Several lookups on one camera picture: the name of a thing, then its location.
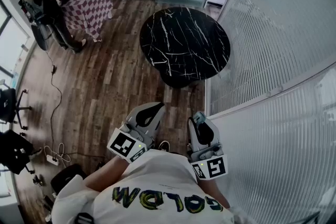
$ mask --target table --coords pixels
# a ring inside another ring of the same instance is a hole
[[[103,21],[112,18],[112,0],[69,0],[61,6],[69,29],[85,29],[95,42],[101,41]]]
[[[174,88],[213,77],[230,57],[230,42],[220,24],[184,7],[163,9],[148,18],[140,46],[163,81]]]

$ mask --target black marble table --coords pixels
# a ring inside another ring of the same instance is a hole
[[[229,39],[220,24],[191,8],[153,14],[141,28],[140,46],[163,81],[174,88],[213,77],[230,57]]]

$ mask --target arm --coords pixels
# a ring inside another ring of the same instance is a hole
[[[215,198],[222,206],[226,209],[230,208],[230,204],[227,199],[223,196],[221,191],[218,189],[216,181],[212,180],[199,180],[197,179],[197,184],[206,194]]]
[[[84,185],[96,191],[103,191],[118,181],[129,163],[116,156],[102,168],[84,179]]]

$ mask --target checkered tablecloth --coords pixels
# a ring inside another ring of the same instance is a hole
[[[95,42],[101,41],[103,21],[112,18],[111,0],[69,0],[61,8],[68,28],[85,29]]]

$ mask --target black office chair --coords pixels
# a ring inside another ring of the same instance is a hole
[[[6,85],[4,80],[0,81],[0,85],[4,85],[8,88],[6,90],[0,89],[0,124],[7,124],[8,122],[17,123],[16,121],[14,121],[15,115],[17,115],[17,119],[19,121],[21,129],[27,130],[27,126],[22,126],[19,115],[20,110],[32,110],[31,106],[20,107],[22,95],[24,93],[28,93],[27,90],[23,90],[19,97],[19,100],[16,101],[15,89],[10,88],[8,85]]]

